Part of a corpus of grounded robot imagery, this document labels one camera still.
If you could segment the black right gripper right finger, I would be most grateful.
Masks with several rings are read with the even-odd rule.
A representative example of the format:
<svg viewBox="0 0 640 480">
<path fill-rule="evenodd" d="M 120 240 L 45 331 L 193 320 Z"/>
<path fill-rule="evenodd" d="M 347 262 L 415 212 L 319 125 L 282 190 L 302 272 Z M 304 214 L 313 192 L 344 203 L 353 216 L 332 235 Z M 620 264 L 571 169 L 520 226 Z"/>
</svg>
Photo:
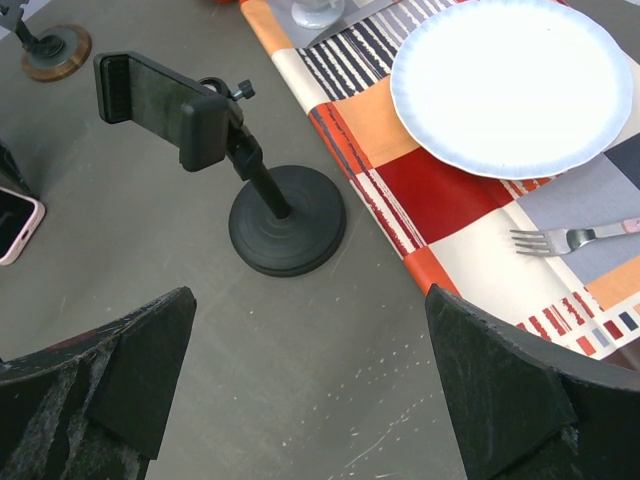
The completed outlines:
<svg viewBox="0 0 640 480">
<path fill-rule="evenodd" d="M 426 318 L 470 479 L 636 479 L 639 374 L 432 285 Z"/>
</svg>

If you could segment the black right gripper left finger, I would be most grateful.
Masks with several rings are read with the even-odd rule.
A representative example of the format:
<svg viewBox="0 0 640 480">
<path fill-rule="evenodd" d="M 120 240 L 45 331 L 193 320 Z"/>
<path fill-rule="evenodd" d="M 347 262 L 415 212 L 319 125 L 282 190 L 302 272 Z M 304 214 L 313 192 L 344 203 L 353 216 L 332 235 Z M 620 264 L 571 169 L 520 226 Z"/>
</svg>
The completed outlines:
<svg viewBox="0 0 640 480">
<path fill-rule="evenodd" d="M 4 479 L 143 479 L 157 459 L 197 301 L 176 288 L 1 364 Z"/>
</svg>

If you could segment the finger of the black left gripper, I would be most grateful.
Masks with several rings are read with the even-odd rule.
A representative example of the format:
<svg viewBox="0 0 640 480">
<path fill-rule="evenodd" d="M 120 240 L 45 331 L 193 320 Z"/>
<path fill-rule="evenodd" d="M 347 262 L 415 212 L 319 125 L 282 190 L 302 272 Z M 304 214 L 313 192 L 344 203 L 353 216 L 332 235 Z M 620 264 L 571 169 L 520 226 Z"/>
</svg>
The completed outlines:
<svg viewBox="0 0 640 480">
<path fill-rule="evenodd" d="M 21 173 L 10 149 L 4 142 L 0 143 L 0 167 L 1 174 L 6 177 L 22 193 L 32 196 L 33 193 Z"/>
</svg>

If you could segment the phone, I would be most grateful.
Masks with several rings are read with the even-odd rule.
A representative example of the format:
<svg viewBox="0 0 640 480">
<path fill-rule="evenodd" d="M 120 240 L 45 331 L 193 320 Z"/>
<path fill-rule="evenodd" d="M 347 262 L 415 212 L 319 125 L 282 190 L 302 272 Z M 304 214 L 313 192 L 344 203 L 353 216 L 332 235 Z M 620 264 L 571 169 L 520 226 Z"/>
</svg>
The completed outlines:
<svg viewBox="0 0 640 480">
<path fill-rule="evenodd" d="M 1 188 L 1 265 L 14 263 L 46 215 L 42 202 Z"/>
</svg>

